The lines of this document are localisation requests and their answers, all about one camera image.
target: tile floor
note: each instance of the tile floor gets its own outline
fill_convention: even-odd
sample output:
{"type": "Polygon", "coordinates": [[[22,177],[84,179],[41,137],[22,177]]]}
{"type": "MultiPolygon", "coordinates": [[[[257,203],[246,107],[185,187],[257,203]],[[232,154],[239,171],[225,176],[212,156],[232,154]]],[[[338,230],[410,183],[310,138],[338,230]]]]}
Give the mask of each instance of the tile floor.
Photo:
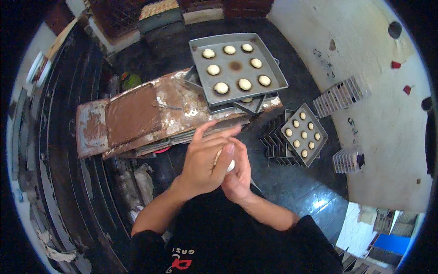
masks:
{"type": "MultiPolygon", "coordinates": [[[[289,83],[289,88],[280,92],[284,108],[294,110],[302,103],[310,105],[320,94],[293,47],[265,19],[216,20],[186,25],[179,33],[149,44],[142,40],[120,51],[113,66],[119,74],[130,71],[146,82],[192,66],[189,40],[234,32],[258,33],[272,55],[280,60],[280,68],[289,83]]],[[[321,159],[315,160],[311,168],[270,163],[264,156],[264,146],[258,138],[268,121],[284,108],[261,114],[238,136],[248,149],[251,176],[269,201],[287,207],[300,216],[312,215],[327,238],[335,243],[348,207],[346,176],[332,171],[331,157],[340,149],[335,126],[331,118],[321,119],[329,140],[321,151],[321,159]]],[[[157,193],[164,191],[181,172],[186,149],[187,145],[177,145],[159,154],[156,159],[139,160],[140,164],[147,162],[154,169],[152,179],[157,193]]]]}

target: burnt stain on tray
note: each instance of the burnt stain on tray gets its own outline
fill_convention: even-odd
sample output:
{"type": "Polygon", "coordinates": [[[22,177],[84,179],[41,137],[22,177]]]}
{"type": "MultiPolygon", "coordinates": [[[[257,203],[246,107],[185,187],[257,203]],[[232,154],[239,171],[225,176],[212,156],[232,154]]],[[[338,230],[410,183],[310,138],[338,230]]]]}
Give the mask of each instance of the burnt stain on tray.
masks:
{"type": "Polygon", "coordinates": [[[230,70],[232,71],[241,71],[242,70],[242,63],[239,61],[231,61],[228,64],[228,67],[230,68],[230,70]]]}

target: debris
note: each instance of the debris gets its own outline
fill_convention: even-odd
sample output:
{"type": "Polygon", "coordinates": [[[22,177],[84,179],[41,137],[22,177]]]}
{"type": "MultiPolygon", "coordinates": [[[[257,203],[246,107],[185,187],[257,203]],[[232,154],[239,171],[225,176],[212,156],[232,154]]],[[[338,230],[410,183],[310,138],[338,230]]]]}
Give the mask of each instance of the debris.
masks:
{"type": "Polygon", "coordinates": [[[76,258],[76,250],[61,253],[49,247],[47,243],[52,239],[52,236],[49,234],[48,231],[42,233],[39,229],[37,229],[36,234],[38,235],[38,239],[44,248],[44,253],[48,258],[53,259],[57,262],[66,261],[68,263],[76,258]]]}
{"type": "Polygon", "coordinates": [[[410,91],[411,91],[411,89],[412,89],[412,87],[410,87],[410,86],[408,86],[408,85],[406,85],[404,88],[403,88],[403,91],[407,94],[407,95],[409,95],[410,94],[410,91]]]}
{"type": "Polygon", "coordinates": [[[402,66],[402,64],[400,64],[399,62],[395,62],[395,61],[391,62],[392,69],[399,69],[401,66],[402,66]]]}
{"type": "Polygon", "coordinates": [[[328,46],[328,49],[331,51],[336,50],[335,41],[333,39],[330,41],[330,45],[328,46]]]}

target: white wall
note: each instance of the white wall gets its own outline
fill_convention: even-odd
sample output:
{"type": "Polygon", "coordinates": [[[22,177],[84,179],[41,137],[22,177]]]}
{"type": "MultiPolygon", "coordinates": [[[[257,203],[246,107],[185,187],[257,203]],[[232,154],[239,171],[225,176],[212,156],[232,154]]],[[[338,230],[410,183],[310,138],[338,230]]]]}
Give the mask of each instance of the white wall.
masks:
{"type": "Polygon", "coordinates": [[[365,153],[366,166],[347,176],[350,200],[424,212],[432,179],[426,174],[427,115],[421,101],[430,96],[430,86],[407,31],[403,28],[398,39],[389,36],[389,24],[400,22],[389,6],[381,0],[275,0],[268,19],[298,52],[321,91],[351,75],[370,87],[366,101],[332,116],[342,146],[354,141],[365,153]],[[335,50],[329,49],[332,40],[335,50]],[[402,63],[401,68],[392,70],[391,61],[402,63]],[[409,96],[405,85],[413,86],[409,96]]]}

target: black shirt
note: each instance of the black shirt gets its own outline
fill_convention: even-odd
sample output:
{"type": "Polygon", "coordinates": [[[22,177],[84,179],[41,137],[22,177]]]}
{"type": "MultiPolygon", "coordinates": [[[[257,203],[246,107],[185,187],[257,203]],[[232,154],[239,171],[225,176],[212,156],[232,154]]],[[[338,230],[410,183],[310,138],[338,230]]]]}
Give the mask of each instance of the black shirt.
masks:
{"type": "Polygon", "coordinates": [[[310,215],[287,231],[256,221],[221,188],[187,202],[168,244],[153,231],[131,240],[131,273],[342,273],[310,215]]]}

